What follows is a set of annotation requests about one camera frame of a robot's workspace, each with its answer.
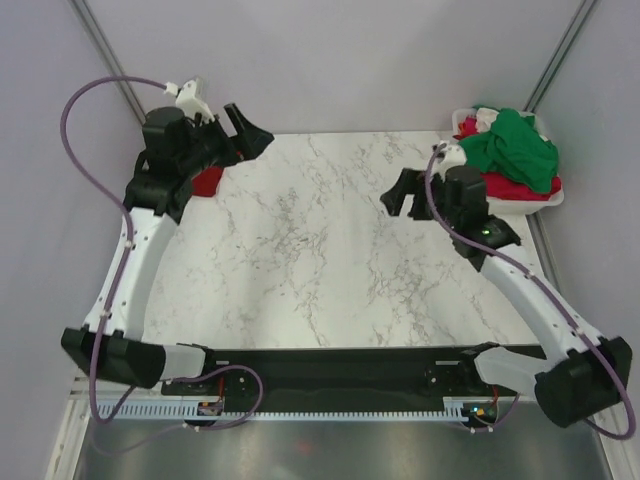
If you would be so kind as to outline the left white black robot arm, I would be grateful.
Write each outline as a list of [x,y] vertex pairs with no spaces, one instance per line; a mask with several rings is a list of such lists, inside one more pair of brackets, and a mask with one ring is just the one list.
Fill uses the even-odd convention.
[[229,168],[258,158],[273,135],[250,122],[234,103],[225,105],[235,135],[217,117],[188,117],[179,107],[150,111],[125,196],[122,232],[98,298],[79,328],[67,328],[62,349],[95,380],[150,389],[174,379],[198,393],[219,382],[219,369],[200,346],[142,340],[151,287],[168,243],[193,196],[193,180],[210,167]]

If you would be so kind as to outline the dark red t shirt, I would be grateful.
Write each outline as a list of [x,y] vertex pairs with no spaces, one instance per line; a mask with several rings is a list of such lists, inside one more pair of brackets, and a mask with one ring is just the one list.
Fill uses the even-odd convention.
[[198,174],[192,180],[193,195],[201,198],[214,197],[217,194],[223,173],[223,168],[210,167]]

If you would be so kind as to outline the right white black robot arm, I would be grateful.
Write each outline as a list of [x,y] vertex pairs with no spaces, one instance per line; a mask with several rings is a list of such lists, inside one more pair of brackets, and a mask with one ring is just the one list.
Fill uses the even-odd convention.
[[631,347],[621,337],[603,336],[533,271],[519,235],[490,213],[480,172],[456,166],[430,176],[403,169],[380,201],[397,217],[406,197],[413,199],[409,217],[438,222],[456,252],[511,303],[544,352],[534,358],[497,344],[478,345],[464,353],[460,386],[477,394],[495,385],[532,397],[563,428],[623,404],[628,415],[623,436],[630,438],[636,426],[627,394]]

